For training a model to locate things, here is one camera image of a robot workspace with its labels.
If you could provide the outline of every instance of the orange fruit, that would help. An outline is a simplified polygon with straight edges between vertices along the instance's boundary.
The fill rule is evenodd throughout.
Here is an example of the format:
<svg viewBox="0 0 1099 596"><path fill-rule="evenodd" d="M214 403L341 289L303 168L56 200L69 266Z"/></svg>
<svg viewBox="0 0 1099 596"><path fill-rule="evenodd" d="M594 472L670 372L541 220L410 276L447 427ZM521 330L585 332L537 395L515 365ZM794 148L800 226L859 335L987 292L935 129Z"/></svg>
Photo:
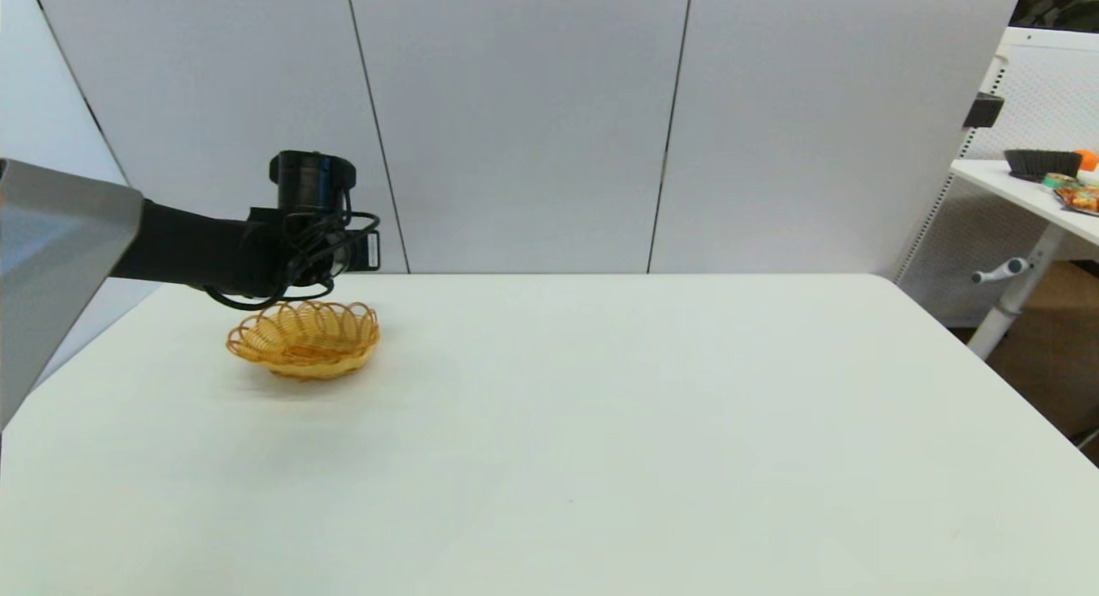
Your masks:
<svg viewBox="0 0 1099 596"><path fill-rule="evenodd" d="M1080 170L1096 170L1096 166L1099 166L1099 156L1096 156L1095 151L1076 150L1076 153L1084 156L1080 161Z"/></svg>

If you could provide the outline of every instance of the desk leg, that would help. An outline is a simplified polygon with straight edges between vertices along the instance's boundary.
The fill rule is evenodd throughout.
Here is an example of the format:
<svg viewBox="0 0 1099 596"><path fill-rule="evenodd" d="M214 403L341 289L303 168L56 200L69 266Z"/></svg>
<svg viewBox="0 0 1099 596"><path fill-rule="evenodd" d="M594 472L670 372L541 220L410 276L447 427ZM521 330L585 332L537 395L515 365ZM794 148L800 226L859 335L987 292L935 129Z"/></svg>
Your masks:
<svg viewBox="0 0 1099 596"><path fill-rule="evenodd" d="M980 360L988 358L988 354L992 353L1000 339L1008 332L1008 328L1011 328L1011 323L1019 317L1023 305L1030 299L1045 273L1050 271L1050 264L1053 263L1057 247L1061 246L1061 240L1064 239L1064 229L1052 223L1045 228L1045 232L1042 233L1037 244L1034 245L1026 258L1031 264L1031 269L1011 280L992 310L980 322L980 327L977 327L977 333L973 335L973 339L969 339L969 349Z"/></svg>

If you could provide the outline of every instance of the woven basket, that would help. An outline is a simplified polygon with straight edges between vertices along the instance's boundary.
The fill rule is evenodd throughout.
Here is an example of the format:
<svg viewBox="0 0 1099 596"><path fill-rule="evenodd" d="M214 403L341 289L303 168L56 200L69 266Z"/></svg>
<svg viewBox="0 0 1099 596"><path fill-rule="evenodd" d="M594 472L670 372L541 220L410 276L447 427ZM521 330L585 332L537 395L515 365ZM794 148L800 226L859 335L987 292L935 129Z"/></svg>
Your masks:
<svg viewBox="0 0 1099 596"><path fill-rule="evenodd" d="M333 379L357 371L374 353L378 318L364 303L280 303L236 325L225 347L276 375Z"/></svg>

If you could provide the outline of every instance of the black cable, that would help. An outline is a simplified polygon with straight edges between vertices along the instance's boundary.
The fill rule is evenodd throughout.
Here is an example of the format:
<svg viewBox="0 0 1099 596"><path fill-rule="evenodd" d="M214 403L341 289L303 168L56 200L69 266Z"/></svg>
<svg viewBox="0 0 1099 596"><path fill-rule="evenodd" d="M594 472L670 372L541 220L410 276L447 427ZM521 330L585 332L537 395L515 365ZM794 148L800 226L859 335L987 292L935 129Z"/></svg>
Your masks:
<svg viewBox="0 0 1099 596"><path fill-rule="evenodd" d="M295 212L287 213L282 221L282 233L284 241L286 245L291 249L296 255L290 258L287 263L285 272L285 280L282 287L279 287L278 291L275 291L270 297L263 299L258 302L238 302L232 300L225 294L221 293L217 287L204 286L203 290L214 299L218 303L226 307L231 307L236 310L246 311L259 311L267 307L271 307L279 301L304 301L313 300L317 298L323 298L324 296L331 294L335 289L334 276L331 271L326 272L326 276L322 276L318 284L324 286L324 291L320 294L307 295L307 296L287 296L286 293L291 285L297 284L300 276L311 268L314 264L322 261L329 255L335 254L341 249L348 249L356 244L357 241L362 241L369 236L377 230L377 227L381 223L381 219L374 213L368 212L354 212L351 206L351 192L344 189L344 209L338 212L325 213L322 217L317 217L313 212ZM296 233L293 238L287 236L288 221L296 218L308 219L310 224L302 229L300 232ZM369 219L367 227L355 230L354 233L348 234L346 228L352 223L355 218ZM329 235L335 234L337 241L325 246ZM346 264L340 268L336 274L342 273L346 268Z"/></svg>
<svg viewBox="0 0 1099 596"><path fill-rule="evenodd" d="M278 303L278 301L282 299L282 296L286 295L287 287L284 286L281 288L279 288L278 291L275 291L274 296L267 298L266 300L264 300L262 302L257 302L257 303L237 302L235 300L231 300L224 294L222 294L221 291L219 291L215 287L203 287L202 289L211 298L213 298L214 301L217 301L220 305L224 305L224 306L226 306L229 308L233 308L233 309L236 309L236 310L264 310L267 307L271 307L271 306L275 306L276 303Z"/></svg>

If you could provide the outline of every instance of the white shelf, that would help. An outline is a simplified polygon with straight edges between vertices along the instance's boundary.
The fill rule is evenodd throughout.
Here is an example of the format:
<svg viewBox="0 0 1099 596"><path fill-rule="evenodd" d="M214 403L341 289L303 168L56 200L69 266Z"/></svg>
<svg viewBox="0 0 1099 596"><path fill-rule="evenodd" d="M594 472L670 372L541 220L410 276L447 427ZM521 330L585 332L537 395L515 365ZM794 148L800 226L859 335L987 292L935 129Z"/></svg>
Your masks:
<svg viewBox="0 0 1099 596"><path fill-rule="evenodd" d="M1099 245L1099 218L1067 210L1046 186L1009 175L1004 161L954 161L951 173Z"/></svg>

